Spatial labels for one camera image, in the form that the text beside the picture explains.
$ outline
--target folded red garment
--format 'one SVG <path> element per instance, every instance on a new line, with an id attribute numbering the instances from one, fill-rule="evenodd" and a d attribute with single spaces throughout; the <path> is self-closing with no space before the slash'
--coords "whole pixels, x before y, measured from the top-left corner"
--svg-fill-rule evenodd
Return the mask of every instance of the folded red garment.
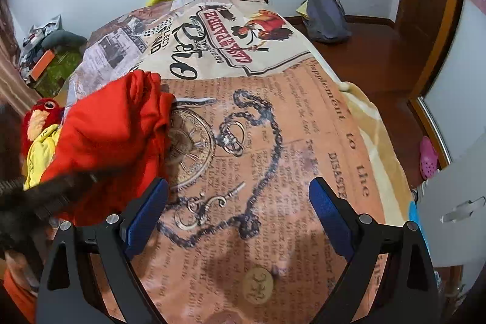
<path id="1" fill-rule="evenodd" d="M 78 101 L 69 111 L 53 162 L 41 181 L 79 170 L 123 169 L 97 183 L 59 216 L 77 226 L 119 213 L 162 173 L 169 147 L 172 94 L 160 91 L 160 75 L 129 73 Z"/>

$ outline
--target brown curtain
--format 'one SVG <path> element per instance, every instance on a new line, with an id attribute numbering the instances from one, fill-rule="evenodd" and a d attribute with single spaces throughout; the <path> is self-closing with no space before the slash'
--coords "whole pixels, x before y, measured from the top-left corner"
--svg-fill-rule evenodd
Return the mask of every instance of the brown curtain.
<path id="1" fill-rule="evenodd" d="M 0 97 L 24 115 L 40 96 L 27 87 L 16 70 L 14 65 L 18 63 L 19 54 L 7 0 L 0 0 Z"/>

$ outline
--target stuffed animal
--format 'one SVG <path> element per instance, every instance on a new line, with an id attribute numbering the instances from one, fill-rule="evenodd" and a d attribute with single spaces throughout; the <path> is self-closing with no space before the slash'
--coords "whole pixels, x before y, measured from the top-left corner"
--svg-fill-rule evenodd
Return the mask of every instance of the stuffed animal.
<path id="1" fill-rule="evenodd" d="M 60 124 L 64 108 L 52 98 L 42 98 L 24 116 L 21 127 L 21 150 L 24 157 L 27 157 L 32 142 L 45 128 Z"/>

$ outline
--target backpack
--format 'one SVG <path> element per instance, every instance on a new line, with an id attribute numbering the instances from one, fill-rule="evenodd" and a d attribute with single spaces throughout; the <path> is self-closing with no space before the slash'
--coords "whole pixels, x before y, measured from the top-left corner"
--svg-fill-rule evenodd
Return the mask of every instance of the backpack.
<path id="1" fill-rule="evenodd" d="M 352 35 L 339 0 L 307 0 L 307 15 L 309 19 L 304 19 L 304 24 L 312 40 L 337 43 L 344 42 Z"/>

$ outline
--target orange book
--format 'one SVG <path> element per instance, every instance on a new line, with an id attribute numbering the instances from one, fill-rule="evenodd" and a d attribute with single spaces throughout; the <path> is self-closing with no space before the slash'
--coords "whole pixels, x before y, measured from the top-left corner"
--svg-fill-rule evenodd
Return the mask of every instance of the orange book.
<path id="1" fill-rule="evenodd" d="M 47 68 L 47 65 L 54 59 L 54 51 L 47 50 L 43 56 L 40 57 L 39 61 L 37 61 L 36 65 L 33 67 L 31 71 L 31 77 L 37 81 L 37 79 L 42 75 L 42 72 Z"/>

